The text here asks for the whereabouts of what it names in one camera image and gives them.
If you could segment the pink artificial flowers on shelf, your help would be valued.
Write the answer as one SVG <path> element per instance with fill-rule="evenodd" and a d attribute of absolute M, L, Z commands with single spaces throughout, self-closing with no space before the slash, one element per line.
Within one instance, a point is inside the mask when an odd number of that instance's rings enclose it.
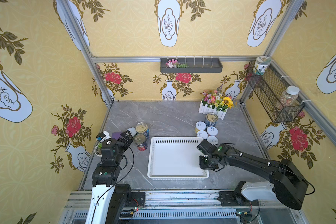
<path fill-rule="evenodd" d="M 176 59 L 168 60 L 165 64 L 168 68 L 188 68 L 186 63 L 179 63 Z"/>

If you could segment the clear jar white lid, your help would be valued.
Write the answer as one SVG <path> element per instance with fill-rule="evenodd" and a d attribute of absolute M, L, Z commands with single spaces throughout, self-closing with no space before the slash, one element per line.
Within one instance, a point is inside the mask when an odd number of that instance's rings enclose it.
<path fill-rule="evenodd" d="M 289 86 L 282 94 L 279 99 L 280 107 L 291 106 L 294 101 L 298 98 L 300 89 L 296 86 Z"/>

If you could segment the blue can near flowers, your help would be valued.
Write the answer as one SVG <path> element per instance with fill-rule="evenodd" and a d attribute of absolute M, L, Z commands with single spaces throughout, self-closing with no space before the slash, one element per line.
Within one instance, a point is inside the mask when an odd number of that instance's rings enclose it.
<path fill-rule="evenodd" d="M 219 118 L 215 113 L 208 113 L 205 117 L 204 123 L 206 124 L 206 127 L 215 127 L 218 120 Z"/>

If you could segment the pink small can back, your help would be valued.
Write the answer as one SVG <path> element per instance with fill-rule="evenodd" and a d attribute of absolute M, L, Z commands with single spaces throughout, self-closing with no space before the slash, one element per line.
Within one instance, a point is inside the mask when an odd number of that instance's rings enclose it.
<path fill-rule="evenodd" d="M 207 127 L 206 132 L 209 136 L 217 136 L 218 134 L 218 129 L 216 127 Z"/>

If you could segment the blue labelled tin can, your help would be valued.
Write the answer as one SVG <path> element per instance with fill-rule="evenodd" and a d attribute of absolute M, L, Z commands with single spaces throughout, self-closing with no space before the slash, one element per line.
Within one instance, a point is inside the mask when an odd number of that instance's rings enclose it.
<path fill-rule="evenodd" d="M 149 139 L 150 131 L 148 125 L 144 122 L 140 122 L 136 125 L 135 130 L 137 133 L 143 134 L 146 137 L 146 140 Z"/>

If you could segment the white plastic basket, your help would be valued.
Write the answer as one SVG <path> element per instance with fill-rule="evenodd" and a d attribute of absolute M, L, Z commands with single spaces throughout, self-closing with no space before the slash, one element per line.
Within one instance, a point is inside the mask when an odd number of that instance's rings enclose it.
<path fill-rule="evenodd" d="M 150 144 L 147 176 L 152 180 L 200 181 L 209 177 L 200 169 L 197 146 L 201 137 L 153 137 Z"/>

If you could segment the purple small object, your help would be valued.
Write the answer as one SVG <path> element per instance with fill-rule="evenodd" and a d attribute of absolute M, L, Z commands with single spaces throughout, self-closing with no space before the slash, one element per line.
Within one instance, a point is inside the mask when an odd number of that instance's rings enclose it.
<path fill-rule="evenodd" d="M 111 137 L 118 140 L 121 137 L 122 132 L 113 132 Z"/>

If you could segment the grey wall shelf tray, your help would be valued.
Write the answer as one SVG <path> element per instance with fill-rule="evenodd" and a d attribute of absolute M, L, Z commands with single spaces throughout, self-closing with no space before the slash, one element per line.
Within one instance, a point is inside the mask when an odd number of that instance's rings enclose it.
<path fill-rule="evenodd" d="M 186 63 L 188 68 L 168 68 L 166 62 L 171 59 Z M 221 73 L 223 65 L 218 57 L 161 57 L 161 73 Z"/>

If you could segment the flower box white fence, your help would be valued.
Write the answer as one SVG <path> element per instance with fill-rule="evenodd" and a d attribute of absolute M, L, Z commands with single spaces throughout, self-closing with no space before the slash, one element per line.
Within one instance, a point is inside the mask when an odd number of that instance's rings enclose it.
<path fill-rule="evenodd" d="M 217 90 L 204 90 L 202 93 L 202 100 L 199 107 L 199 113 L 209 114 L 213 113 L 219 119 L 224 119 L 229 109 L 234 107 L 234 102 L 231 97 L 225 96 Z"/>

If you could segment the patterned jar on rack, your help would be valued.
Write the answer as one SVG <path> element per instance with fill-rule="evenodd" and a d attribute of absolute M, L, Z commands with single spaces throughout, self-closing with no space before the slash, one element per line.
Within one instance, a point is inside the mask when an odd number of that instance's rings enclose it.
<path fill-rule="evenodd" d="M 253 73 L 256 75 L 263 75 L 271 64 L 271 61 L 272 59 L 267 56 L 257 57 L 253 66 Z"/>

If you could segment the yellow small can back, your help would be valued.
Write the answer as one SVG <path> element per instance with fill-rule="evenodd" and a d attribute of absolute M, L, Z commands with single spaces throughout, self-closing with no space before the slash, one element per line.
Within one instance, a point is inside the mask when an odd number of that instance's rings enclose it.
<path fill-rule="evenodd" d="M 198 133 L 199 131 L 205 131 L 206 130 L 206 124 L 203 121 L 198 121 L 195 124 L 195 133 Z"/>

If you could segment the red labelled tin can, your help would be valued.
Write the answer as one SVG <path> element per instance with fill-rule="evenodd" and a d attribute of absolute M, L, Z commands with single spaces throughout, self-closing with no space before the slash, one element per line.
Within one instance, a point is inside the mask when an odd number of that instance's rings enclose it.
<path fill-rule="evenodd" d="M 145 151 L 147 149 L 146 136 L 138 133 L 134 136 L 134 142 L 139 151 Z"/>

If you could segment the pink small can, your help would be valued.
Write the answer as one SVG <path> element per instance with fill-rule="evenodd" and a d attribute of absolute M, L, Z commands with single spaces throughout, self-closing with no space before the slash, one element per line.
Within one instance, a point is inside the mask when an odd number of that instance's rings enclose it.
<path fill-rule="evenodd" d="M 216 127 L 207 127 L 206 132 L 209 136 L 217 136 L 218 134 L 218 129 Z"/>
<path fill-rule="evenodd" d="M 208 136 L 207 141 L 212 145 L 216 145 L 216 144 L 219 143 L 218 138 L 216 136 L 213 136 L 213 135 Z"/>

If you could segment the pink small can front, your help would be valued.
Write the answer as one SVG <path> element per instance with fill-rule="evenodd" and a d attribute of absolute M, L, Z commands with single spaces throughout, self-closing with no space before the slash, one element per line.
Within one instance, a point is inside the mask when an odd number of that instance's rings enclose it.
<path fill-rule="evenodd" d="M 216 144 L 219 143 L 218 138 L 216 136 L 213 136 L 213 135 L 208 136 L 207 141 L 212 145 L 216 145 Z"/>

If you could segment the potted succulent white pot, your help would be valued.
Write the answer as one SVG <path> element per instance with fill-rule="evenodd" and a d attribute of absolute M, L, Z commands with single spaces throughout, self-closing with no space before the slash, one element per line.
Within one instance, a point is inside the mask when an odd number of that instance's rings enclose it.
<path fill-rule="evenodd" d="M 94 149 L 94 153 L 96 156 L 102 157 L 101 149 L 102 149 L 102 143 L 99 143 Z"/>

